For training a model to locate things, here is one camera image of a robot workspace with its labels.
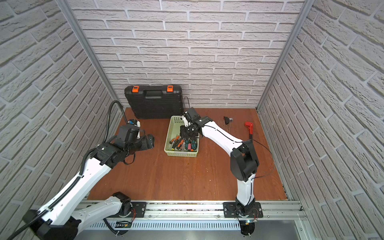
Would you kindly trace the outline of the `large green black screwdriver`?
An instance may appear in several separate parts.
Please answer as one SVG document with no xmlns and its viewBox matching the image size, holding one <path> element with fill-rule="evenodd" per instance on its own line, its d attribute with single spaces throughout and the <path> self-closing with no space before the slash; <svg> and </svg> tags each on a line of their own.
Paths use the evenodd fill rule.
<svg viewBox="0 0 384 240">
<path fill-rule="evenodd" d="M 197 150 L 197 139 L 196 138 L 193 138 L 191 140 L 191 148 L 192 148 L 192 151 L 196 151 Z"/>
</svg>

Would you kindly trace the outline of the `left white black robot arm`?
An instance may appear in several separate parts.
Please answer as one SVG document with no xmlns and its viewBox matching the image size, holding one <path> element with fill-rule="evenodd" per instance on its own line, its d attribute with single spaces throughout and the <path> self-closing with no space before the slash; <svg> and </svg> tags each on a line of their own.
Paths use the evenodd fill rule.
<svg viewBox="0 0 384 240">
<path fill-rule="evenodd" d="M 131 199 L 121 192 L 91 207 L 76 210 L 86 194 L 118 163 L 125 162 L 130 154 L 152 149 L 152 135 L 143 136 L 134 142 L 114 145 L 102 143 L 85 154 L 80 171 L 48 203 L 39 210 L 29 210 L 24 216 L 25 225 L 16 230 L 12 240 L 26 229 L 41 240 L 73 240 L 80 232 L 107 217 L 126 217 L 135 214 Z"/>
</svg>

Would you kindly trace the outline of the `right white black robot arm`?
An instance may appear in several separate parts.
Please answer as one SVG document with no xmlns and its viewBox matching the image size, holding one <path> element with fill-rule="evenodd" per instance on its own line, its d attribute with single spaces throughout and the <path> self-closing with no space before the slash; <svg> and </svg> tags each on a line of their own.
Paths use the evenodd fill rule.
<svg viewBox="0 0 384 240">
<path fill-rule="evenodd" d="M 259 159 L 253 140 L 243 141 L 219 127 L 209 117 L 201 117 L 194 108 L 183 113 L 187 133 L 200 135 L 212 140 L 230 156 L 230 169 L 237 179 L 236 214 L 246 217 L 255 208 L 254 180 Z"/>
</svg>

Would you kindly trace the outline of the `orange black small screwdriver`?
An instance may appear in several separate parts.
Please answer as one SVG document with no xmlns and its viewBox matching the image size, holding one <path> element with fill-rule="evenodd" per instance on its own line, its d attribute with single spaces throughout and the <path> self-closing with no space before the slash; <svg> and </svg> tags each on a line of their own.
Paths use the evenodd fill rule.
<svg viewBox="0 0 384 240">
<path fill-rule="evenodd" d="M 183 139 L 180 141 L 180 143 L 178 144 L 178 146 L 177 146 L 177 149 L 178 149 L 178 150 L 180 150 L 180 149 L 182 148 L 184 142 L 185 142 L 185 138 L 183 138 Z"/>
</svg>

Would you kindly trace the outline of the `orange handle screwdriver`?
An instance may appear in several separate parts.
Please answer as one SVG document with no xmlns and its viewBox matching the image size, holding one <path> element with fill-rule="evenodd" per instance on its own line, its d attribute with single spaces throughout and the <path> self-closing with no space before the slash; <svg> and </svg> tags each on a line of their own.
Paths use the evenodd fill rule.
<svg viewBox="0 0 384 240">
<path fill-rule="evenodd" d="M 180 138 L 180 136 L 176 135 L 175 138 L 171 139 L 170 144 L 173 145 L 179 138 Z"/>
</svg>

